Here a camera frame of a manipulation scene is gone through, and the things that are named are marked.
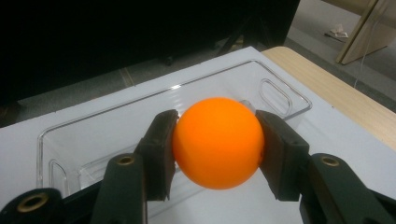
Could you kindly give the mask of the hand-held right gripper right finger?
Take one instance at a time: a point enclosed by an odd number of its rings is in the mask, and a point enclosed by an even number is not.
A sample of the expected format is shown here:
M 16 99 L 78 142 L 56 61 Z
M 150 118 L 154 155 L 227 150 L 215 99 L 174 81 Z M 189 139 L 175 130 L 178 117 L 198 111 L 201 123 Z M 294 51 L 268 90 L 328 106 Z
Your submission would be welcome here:
M 368 189 L 342 159 L 311 155 L 281 117 L 258 110 L 264 133 L 260 169 L 281 202 L 299 202 L 304 224 L 396 224 L 396 200 Z

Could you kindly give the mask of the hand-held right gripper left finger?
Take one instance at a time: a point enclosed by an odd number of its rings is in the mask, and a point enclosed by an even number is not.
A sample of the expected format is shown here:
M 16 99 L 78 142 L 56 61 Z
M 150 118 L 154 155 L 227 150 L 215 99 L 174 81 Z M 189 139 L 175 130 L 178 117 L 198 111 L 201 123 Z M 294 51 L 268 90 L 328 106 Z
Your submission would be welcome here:
M 176 171 L 172 134 L 177 120 L 175 109 L 159 113 L 134 152 L 107 163 L 90 224 L 147 224 L 147 202 L 169 198 Z

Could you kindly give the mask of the clear plastic tray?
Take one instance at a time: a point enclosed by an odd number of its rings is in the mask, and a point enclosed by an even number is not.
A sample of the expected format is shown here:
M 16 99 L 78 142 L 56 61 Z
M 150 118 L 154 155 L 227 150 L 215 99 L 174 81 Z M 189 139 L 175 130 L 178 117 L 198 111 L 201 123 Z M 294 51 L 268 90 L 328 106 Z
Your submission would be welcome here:
M 127 99 L 45 130 L 37 139 L 36 184 L 70 196 L 100 181 L 107 162 L 133 151 L 154 117 L 183 113 L 210 97 L 265 110 L 297 127 L 312 104 L 280 68 L 263 59 L 211 61 L 130 89 Z M 203 189 L 177 172 L 168 200 L 148 203 L 149 224 L 245 224 L 301 220 L 297 203 L 274 199 L 261 173 L 229 190 Z

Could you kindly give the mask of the orange ball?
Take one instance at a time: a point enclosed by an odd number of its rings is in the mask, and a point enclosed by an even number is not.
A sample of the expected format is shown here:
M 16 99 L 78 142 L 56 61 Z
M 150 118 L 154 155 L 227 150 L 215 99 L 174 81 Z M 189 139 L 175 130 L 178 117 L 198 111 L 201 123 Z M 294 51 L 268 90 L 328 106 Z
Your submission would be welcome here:
M 233 99 L 204 99 L 189 107 L 173 133 L 181 171 L 208 189 L 246 182 L 262 161 L 264 134 L 254 113 Z

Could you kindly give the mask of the black metal stand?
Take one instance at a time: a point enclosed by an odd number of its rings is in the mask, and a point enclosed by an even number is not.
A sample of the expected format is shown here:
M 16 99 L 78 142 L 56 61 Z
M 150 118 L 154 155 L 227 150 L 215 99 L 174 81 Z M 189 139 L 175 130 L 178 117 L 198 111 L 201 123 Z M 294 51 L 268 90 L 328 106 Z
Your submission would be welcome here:
M 256 48 L 258 45 L 258 38 L 255 31 L 255 19 L 255 15 L 247 17 L 228 37 L 227 41 L 219 49 L 217 57 L 227 54 L 240 37 L 243 37 L 243 48 Z

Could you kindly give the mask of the crumpled white paper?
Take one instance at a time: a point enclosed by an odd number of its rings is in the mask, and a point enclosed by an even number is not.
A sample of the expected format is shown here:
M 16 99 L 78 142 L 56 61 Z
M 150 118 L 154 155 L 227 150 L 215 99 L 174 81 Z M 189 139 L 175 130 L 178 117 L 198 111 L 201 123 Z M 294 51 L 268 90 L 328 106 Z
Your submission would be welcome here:
M 348 39 L 348 34 L 342 24 L 335 24 L 325 35 L 335 39 Z

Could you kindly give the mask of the light wooden shelf unit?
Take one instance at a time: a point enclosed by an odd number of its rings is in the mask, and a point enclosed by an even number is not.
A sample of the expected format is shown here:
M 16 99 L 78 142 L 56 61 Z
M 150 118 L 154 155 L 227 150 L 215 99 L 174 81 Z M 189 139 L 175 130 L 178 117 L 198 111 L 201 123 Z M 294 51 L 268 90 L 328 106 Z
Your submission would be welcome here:
M 348 64 L 396 38 L 396 0 L 323 0 L 360 16 L 336 61 Z

